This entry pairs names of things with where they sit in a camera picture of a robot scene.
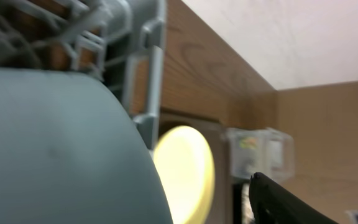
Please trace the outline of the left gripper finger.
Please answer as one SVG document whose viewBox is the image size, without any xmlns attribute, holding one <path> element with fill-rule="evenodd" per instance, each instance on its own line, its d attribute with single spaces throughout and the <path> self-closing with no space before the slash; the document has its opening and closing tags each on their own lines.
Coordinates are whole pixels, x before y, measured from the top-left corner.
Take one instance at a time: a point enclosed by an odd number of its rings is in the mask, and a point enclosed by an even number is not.
<svg viewBox="0 0 358 224">
<path fill-rule="evenodd" d="M 336 223 L 261 172 L 250 178 L 249 200 L 256 223 Z"/>
</svg>

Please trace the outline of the green orange snack wrapper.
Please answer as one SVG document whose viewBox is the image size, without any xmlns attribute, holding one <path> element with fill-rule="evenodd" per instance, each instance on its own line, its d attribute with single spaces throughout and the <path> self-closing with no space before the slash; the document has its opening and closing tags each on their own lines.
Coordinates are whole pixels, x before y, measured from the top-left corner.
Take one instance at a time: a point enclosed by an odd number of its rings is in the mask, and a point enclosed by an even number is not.
<svg viewBox="0 0 358 224">
<path fill-rule="evenodd" d="M 257 150 L 258 139 L 255 137 L 245 137 L 239 141 L 239 147 L 247 150 Z"/>
</svg>

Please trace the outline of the light blue small plate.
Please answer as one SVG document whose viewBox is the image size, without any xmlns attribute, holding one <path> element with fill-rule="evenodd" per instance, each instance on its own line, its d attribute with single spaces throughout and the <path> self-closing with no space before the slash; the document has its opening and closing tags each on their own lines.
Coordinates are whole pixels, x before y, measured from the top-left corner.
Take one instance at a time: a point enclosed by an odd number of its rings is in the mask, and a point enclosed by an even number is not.
<svg viewBox="0 0 358 224">
<path fill-rule="evenodd" d="M 171 223 L 152 158 L 99 81 L 0 68 L 0 223 Z"/>
</svg>

